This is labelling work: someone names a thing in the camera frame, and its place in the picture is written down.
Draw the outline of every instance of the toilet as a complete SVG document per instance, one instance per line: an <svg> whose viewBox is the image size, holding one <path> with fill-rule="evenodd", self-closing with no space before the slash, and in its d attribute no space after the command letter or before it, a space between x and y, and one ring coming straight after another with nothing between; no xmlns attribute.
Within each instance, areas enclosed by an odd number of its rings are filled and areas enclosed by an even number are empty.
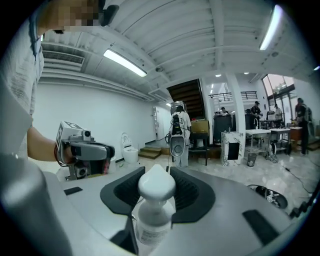
<svg viewBox="0 0 320 256"><path fill-rule="evenodd" d="M127 163L138 162L138 149L132 146L132 140L125 132L121 135L122 156Z"/></svg>

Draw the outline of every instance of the person's hand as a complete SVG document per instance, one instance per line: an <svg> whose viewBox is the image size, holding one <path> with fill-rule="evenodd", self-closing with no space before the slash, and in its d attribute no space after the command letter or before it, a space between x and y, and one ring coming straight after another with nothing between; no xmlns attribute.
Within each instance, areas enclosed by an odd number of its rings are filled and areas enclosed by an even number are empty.
<svg viewBox="0 0 320 256"><path fill-rule="evenodd" d="M64 161L65 161L67 164L73 162L74 157L73 157L73 155L72 155L71 147L70 147L70 146L68 146L67 148L64 149L63 156L64 156Z"/></svg>

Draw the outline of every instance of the staircase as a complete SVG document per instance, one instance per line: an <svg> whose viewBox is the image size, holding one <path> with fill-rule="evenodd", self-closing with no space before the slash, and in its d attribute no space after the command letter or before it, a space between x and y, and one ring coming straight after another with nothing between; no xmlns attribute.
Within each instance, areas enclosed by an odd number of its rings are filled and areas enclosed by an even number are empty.
<svg viewBox="0 0 320 256"><path fill-rule="evenodd" d="M140 149L139 157L156 159L161 155L161 148L144 147Z"/></svg>
<svg viewBox="0 0 320 256"><path fill-rule="evenodd" d="M190 119L205 116L205 106L199 80L180 83L167 88L174 102L186 104Z"/></svg>

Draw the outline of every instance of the tube light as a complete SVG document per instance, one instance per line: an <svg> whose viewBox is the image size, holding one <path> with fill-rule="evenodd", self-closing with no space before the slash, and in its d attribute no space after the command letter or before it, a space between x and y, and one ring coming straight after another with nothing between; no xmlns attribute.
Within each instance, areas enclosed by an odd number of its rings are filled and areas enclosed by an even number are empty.
<svg viewBox="0 0 320 256"><path fill-rule="evenodd" d="M279 5L276 5L272 12L272 17L268 27L268 31L266 32L265 37L262 41L262 44L260 45L261 51L264 51L265 49L268 48L271 42L271 39L274 37L276 33L277 27L281 20L282 13L283 13L282 8Z"/></svg>
<svg viewBox="0 0 320 256"><path fill-rule="evenodd" d="M118 53L115 53L110 49L106 50L103 56L107 57L108 59L116 63L119 63L120 65L126 67L127 69L131 70L132 72L136 73L142 78L147 75L147 73L144 72L141 68L137 67L135 64L133 64L129 60L125 59L124 57L120 56Z"/></svg>

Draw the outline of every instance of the man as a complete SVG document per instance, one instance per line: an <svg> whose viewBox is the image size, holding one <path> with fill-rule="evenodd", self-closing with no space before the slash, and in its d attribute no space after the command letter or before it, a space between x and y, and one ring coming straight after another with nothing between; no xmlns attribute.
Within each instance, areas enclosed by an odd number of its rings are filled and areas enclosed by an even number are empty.
<svg viewBox="0 0 320 256"><path fill-rule="evenodd" d="M296 121L301 130L301 155L306 156L308 139L309 139L309 130L308 130L308 120L306 120L307 106L304 104L302 98L298 98L298 104L295 106L295 116Z"/></svg>
<svg viewBox="0 0 320 256"><path fill-rule="evenodd" d="M173 116L178 115L179 118L182 119L182 123L180 123L180 128L182 130L182 134L184 136L184 150L183 154L179 157L175 157L175 164L178 167L188 167L188 157L189 157L189 137L190 137L190 130L191 130L191 121L188 113L184 111L184 108L179 105L175 112L172 114L171 119Z"/></svg>
<svg viewBox="0 0 320 256"><path fill-rule="evenodd" d="M0 63L0 83L9 88L31 116L35 111L37 84L44 67L41 36L49 30L63 34L63 30L70 26L86 25L87 21L94 19L94 13L98 13L98 0L47 0L21 25L10 42ZM55 141L45 138L31 126L17 155L55 161L55 146ZM64 151L64 159L72 161L70 148Z"/></svg>
<svg viewBox="0 0 320 256"><path fill-rule="evenodd" d="M221 111L222 111L223 114L229 114L229 112L226 111L226 108L224 106L221 108Z"/></svg>
<svg viewBox="0 0 320 256"><path fill-rule="evenodd" d="M254 103L254 106L251 108L251 129L255 129L256 126L258 126L258 129L260 128L259 122L260 122L260 116L262 116L263 114L261 113L261 110L259 108L259 102L256 101Z"/></svg>
<svg viewBox="0 0 320 256"><path fill-rule="evenodd" d="M281 121L282 121L282 111L277 104L275 104L274 106L275 106L275 119L276 119L275 123L277 124L277 127L280 127Z"/></svg>

